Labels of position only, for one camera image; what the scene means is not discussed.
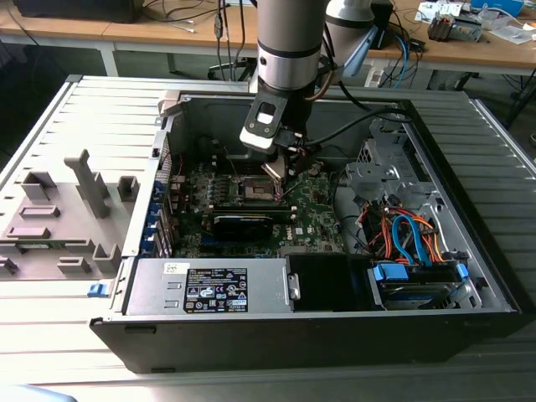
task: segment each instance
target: sticker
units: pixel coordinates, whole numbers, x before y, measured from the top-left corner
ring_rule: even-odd
[[[187,269],[186,274],[183,305],[188,314],[248,311],[247,269]]]
[[[186,274],[189,262],[167,262],[164,264],[164,274]]]
[[[19,245],[19,249],[28,250],[28,249],[49,249],[49,245]]]

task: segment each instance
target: computer case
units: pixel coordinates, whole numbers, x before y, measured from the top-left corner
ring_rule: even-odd
[[[13,0],[23,17],[80,18],[133,23],[144,0]]]

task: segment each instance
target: metal table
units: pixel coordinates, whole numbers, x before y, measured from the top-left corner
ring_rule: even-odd
[[[0,227],[16,208],[24,170],[88,147],[105,180],[141,175],[163,90],[246,93],[212,81],[71,78],[0,174]],[[338,95],[333,91],[328,95]],[[353,90],[369,99],[391,90]],[[398,91],[412,100],[456,174],[536,298],[536,168],[478,101],[459,92]],[[53,175],[71,174],[62,163]],[[78,401],[136,400],[513,400],[536,395],[536,325],[431,365],[138,375],[87,327],[109,299],[88,299],[92,281],[0,282],[0,373]]]

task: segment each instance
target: side panel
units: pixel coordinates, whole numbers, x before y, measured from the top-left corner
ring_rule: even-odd
[[[519,315],[471,314],[90,327],[129,370],[156,373],[441,362],[522,325]]]

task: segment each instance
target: table leg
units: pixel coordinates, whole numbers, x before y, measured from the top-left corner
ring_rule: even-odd
[[[114,45],[109,42],[103,42],[99,46],[100,56],[106,69],[106,75],[109,77],[118,77],[116,56],[114,55]]]

